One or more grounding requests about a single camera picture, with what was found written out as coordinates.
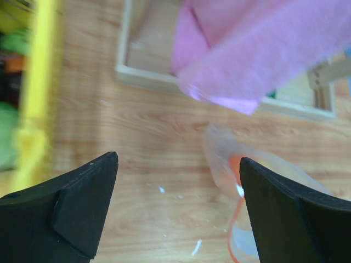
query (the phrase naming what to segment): wood grain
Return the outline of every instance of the wood grain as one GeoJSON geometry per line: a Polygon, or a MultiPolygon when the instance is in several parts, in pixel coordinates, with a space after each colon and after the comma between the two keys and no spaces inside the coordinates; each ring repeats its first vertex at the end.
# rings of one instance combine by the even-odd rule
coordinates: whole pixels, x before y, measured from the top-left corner
{"type": "Polygon", "coordinates": [[[231,127],[241,142],[299,165],[336,196],[351,199],[347,81],[336,84],[338,119],[325,123],[268,113],[248,117],[118,84],[114,64],[122,8],[120,0],[67,0],[55,173],[106,151],[120,157],[94,262],[231,262],[223,229],[233,208],[215,187],[202,152],[211,122],[231,127]],[[193,257],[199,238],[202,247],[193,257]]]}

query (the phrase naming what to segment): transparent plastic bag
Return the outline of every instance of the transparent plastic bag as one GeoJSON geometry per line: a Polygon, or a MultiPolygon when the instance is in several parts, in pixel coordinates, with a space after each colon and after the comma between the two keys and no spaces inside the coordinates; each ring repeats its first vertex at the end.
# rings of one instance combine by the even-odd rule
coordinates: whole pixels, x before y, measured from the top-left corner
{"type": "Polygon", "coordinates": [[[234,262],[259,262],[240,182],[239,165],[242,157],[249,157],[282,176],[330,195],[326,188],[297,166],[272,153],[239,143],[227,127],[210,124],[203,147],[215,184],[235,204],[228,237],[228,247],[234,262]]]}

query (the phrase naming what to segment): folded cloth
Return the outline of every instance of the folded cloth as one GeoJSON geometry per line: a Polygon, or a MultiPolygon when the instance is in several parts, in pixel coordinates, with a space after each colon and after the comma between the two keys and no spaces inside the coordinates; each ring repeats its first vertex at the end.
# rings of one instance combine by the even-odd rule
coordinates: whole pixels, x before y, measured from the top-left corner
{"type": "Polygon", "coordinates": [[[172,70],[188,96],[251,115],[350,42],[350,0],[185,0],[172,70]]]}

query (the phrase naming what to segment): bin contents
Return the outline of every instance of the bin contents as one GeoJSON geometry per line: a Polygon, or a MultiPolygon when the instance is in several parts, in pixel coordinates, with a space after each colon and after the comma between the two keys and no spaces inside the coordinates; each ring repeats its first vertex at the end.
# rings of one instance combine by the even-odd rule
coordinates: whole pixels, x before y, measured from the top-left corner
{"type": "Polygon", "coordinates": [[[231,197],[235,204],[228,231],[228,247],[235,262],[259,262],[246,208],[245,193],[240,181],[242,157],[249,157],[275,173],[330,195],[326,188],[297,166],[274,154],[239,143],[227,127],[210,124],[203,146],[215,184],[231,197]]]}
{"type": "Polygon", "coordinates": [[[15,167],[13,135],[31,31],[30,1],[0,0],[0,171],[15,167]]]}

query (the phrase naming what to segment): pink cloth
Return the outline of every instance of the pink cloth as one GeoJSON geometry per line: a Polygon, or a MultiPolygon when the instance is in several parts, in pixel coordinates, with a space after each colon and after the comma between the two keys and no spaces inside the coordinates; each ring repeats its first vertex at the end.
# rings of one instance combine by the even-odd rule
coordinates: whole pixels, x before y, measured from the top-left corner
{"type": "Polygon", "coordinates": [[[350,41],[350,0],[185,0],[172,70],[188,96],[251,115],[350,41]]]}

